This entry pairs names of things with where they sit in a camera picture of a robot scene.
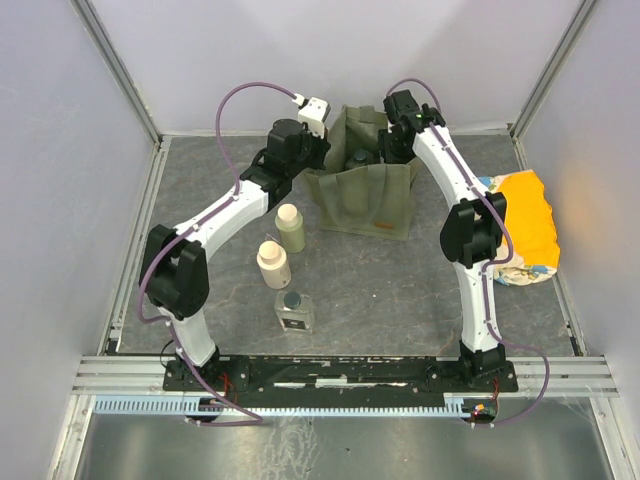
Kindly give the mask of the beige white-cap bottle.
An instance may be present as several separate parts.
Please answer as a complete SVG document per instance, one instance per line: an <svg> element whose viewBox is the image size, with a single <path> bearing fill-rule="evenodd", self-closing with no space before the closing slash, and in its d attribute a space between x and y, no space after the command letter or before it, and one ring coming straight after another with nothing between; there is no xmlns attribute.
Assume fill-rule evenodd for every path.
<svg viewBox="0 0 640 480"><path fill-rule="evenodd" d="M269 288L280 290L289 285L291 271L287 253L277 242L272 240L263 242L259 246L256 262Z"/></svg>

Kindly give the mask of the green liquid white-cap bottle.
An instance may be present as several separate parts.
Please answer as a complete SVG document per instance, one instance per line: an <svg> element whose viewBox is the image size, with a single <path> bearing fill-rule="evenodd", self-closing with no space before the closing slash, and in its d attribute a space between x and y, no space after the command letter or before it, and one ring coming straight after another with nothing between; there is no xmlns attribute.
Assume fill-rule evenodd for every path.
<svg viewBox="0 0 640 480"><path fill-rule="evenodd" d="M277 209L275 225L287 253L300 253L305 248L304 219L295 205L281 205Z"/></svg>

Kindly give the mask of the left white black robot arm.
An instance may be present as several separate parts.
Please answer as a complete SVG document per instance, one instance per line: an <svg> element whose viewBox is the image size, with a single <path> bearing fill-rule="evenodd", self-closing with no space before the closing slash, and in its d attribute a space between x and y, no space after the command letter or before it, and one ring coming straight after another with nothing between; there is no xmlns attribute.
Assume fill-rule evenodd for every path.
<svg viewBox="0 0 640 480"><path fill-rule="evenodd" d="M159 315L138 315L144 323L168 325L180 355L189 362L185 376L197 389L212 389L221 375L214 361L219 349L203 311L210 292L209 261L238 231L277 206L298 174L322 169L329 148L326 134L317 136L305 123L280 119L268 133L266 146L227 194L175 227L158 224L149 232L139 288Z"/></svg>

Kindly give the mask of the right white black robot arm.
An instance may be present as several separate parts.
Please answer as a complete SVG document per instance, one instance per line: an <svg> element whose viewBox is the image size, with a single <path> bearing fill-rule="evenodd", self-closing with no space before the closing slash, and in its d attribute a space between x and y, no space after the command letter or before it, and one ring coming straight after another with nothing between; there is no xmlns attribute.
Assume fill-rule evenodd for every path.
<svg viewBox="0 0 640 480"><path fill-rule="evenodd" d="M449 207L440 246L454 266L462 305L460 357L439 361L435 374L478 391L506 368L505 347L495 336L494 266L502 243L507 201L491 193L455 146L439 110L420 105L408 90L383 100L388 128L379 133L383 158L417 158L428 168Z"/></svg>

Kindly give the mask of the clear bottle black label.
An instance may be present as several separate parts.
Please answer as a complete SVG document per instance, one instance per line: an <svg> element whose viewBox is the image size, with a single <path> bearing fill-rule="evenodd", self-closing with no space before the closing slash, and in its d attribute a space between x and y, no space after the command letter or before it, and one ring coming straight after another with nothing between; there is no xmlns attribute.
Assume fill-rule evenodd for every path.
<svg viewBox="0 0 640 480"><path fill-rule="evenodd" d="M275 299L274 310L285 332L312 333L315 312L309 295L297 291L280 291Z"/></svg>

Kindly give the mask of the olive green canvas bag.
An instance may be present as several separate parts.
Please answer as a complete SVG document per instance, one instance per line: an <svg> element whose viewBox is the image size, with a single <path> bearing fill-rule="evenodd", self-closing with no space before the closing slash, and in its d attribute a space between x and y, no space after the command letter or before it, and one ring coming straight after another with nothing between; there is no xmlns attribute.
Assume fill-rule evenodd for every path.
<svg viewBox="0 0 640 480"><path fill-rule="evenodd" d="M406 241L414 218L414 182L422 163L382 163L378 131L387 126L384 113L372 106L343 106L328 131L330 149L325 169L303 173L310 199L320 208L323 230ZM366 149L376 163L344 171L357 149Z"/></svg>

